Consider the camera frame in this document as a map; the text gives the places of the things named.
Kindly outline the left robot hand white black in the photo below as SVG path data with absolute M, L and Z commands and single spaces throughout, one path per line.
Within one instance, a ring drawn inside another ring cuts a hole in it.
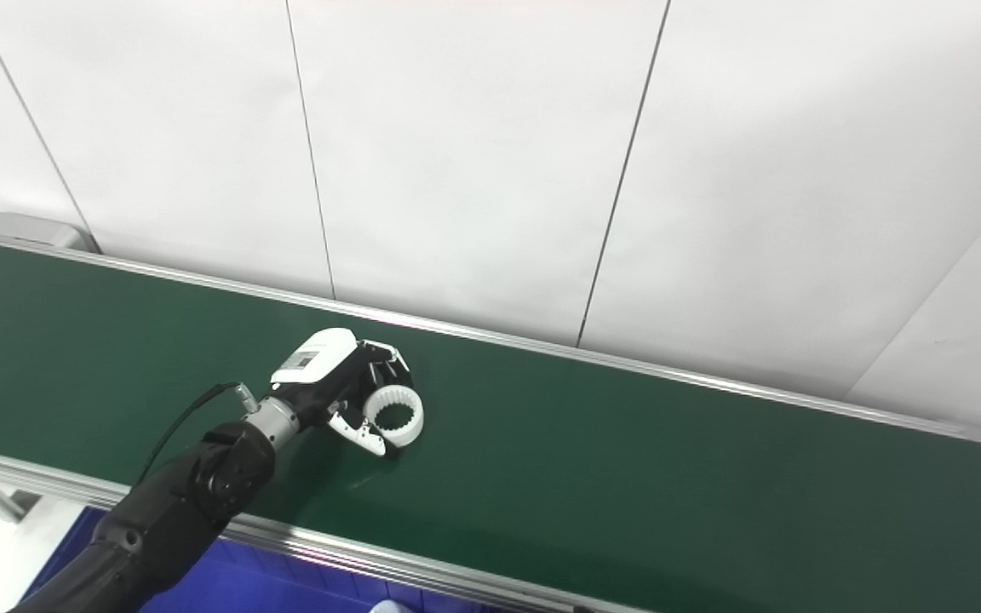
M 266 399 L 288 409 L 297 434 L 331 428 L 374 456 L 393 459 L 400 446 L 369 416 L 370 396 L 387 387 L 414 388 L 399 350 L 358 339 L 350 329 L 322 329 L 273 372 Z

